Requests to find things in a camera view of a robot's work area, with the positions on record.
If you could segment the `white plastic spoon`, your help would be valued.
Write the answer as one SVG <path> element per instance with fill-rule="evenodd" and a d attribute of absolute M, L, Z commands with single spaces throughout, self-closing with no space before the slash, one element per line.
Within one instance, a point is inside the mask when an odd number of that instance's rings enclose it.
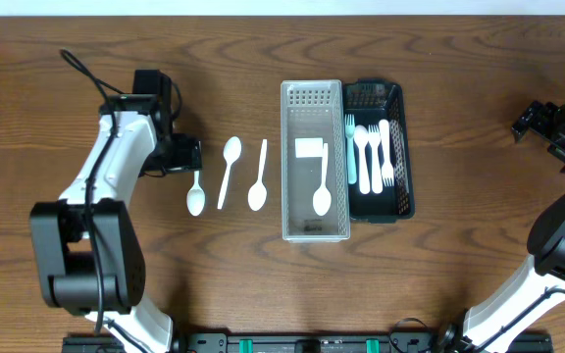
<path fill-rule="evenodd" d="M 236 162 L 239 159 L 239 157 L 241 155 L 241 150 L 242 150 L 242 145 L 241 145 L 241 141 L 240 141 L 238 136 L 231 137 L 227 141 L 227 143 L 224 147 L 223 156 L 224 156 L 224 159 L 226 161 L 226 169 L 225 169 L 224 177 L 223 177 L 222 184 L 221 184 L 221 187 L 220 187 L 220 193 L 219 193 L 219 198 L 218 198 L 218 203 L 217 203 L 217 209 L 218 210 L 223 209 L 225 199 L 226 199 L 226 196 L 227 196 L 227 192 L 228 192 L 228 185 L 229 185 L 229 181 L 230 181 L 231 167 L 232 167 L 233 163 Z"/>
<path fill-rule="evenodd" d="M 262 140 L 261 151 L 259 157 L 258 175 L 255 183 L 248 191 L 248 206 L 252 211 L 259 211 L 267 200 L 267 188 L 263 182 L 263 174 L 267 158 L 268 141 Z"/>
<path fill-rule="evenodd" d="M 328 175 L 329 145 L 323 144 L 321 159 L 321 181 L 320 186 L 313 195 L 313 208 L 315 213 L 323 217 L 330 209 L 332 196 L 326 186 Z"/>
<path fill-rule="evenodd" d="M 358 149 L 358 184 L 359 191 L 366 195 L 371 190 L 370 177 L 366 159 L 366 146 L 369 133 L 364 126 L 357 126 L 354 130 L 354 143 Z"/>
<path fill-rule="evenodd" d="M 194 181 L 191 188 L 188 190 L 186 195 L 186 205 L 187 210 L 191 216 L 199 216 L 205 207 L 206 195 L 203 188 L 200 185 L 200 172 L 195 171 L 193 173 Z"/>

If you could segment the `white plastic fork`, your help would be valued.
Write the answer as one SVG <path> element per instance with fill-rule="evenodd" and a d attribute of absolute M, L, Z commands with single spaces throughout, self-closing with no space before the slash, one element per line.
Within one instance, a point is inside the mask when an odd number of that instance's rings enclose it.
<path fill-rule="evenodd" d="M 379 159 L 379 146 L 381 144 L 381 137 L 379 128 L 377 125 L 368 126 L 369 132 L 369 143 L 371 146 L 371 160 L 372 160 L 372 176 L 371 176 L 371 187 L 375 194 L 380 194 L 383 192 L 383 181 L 381 174 L 381 165 Z"/>
<path fill-rule="evenodd" d="M 394 168 L 390 159 L 390 129 L 389 121 L 379 121 L 379 131 L 381 137 L 381 145 L 383 148 L 384 163 L 382 165 L 382 177 L 385 187 L 394 186 Z"/>

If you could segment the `pale blue plastic fork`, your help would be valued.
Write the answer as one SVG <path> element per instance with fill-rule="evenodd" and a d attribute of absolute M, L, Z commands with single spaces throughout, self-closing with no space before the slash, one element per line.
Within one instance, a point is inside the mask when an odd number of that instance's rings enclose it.
<path fill-rule="evenodd" d="M 346 166 L 347 166 L 347 180 L 349 184 L 354 184 L 357 181 L 357 172 L 355 169 L 355 154 L 354 154 L 354 131 L 355 120 L 352 114 L 346 114 L 344 117 L 344 133 L 346 138 Z"/>

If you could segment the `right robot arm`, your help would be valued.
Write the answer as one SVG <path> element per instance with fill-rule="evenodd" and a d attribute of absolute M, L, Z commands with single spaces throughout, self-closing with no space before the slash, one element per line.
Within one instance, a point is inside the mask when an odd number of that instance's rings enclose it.
<path fill-rule="evenodd" d="M 565 103 L 533 102 L 511 127 L 515 140 L 532 131 L 548 142 L 565 172 Z M 565 194 L 535 221 L 521 267 L 481 304 L 466 311 L 461 325 L 448 328 L 437 346 L 445 352 L 521 352 L 543 344 L 522 332 L 565 301 Z"/>

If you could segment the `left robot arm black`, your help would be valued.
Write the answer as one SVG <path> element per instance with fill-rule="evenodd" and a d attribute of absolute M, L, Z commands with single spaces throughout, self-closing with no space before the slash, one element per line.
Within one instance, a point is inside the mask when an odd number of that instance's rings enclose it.
<path fill-rule="evenodd" d="M 177 352 L 172 318 L 145 292 L 144 256 L 128 205 L 140 177 L 198 173 L 200 141 L 175 133 L 177 85 L 137 70 L 132 91 L 99 109 L 99 132 L 83 167 L 58 200 L 29 215 L 41 295 L 106 328 L 126 352 Z"/>

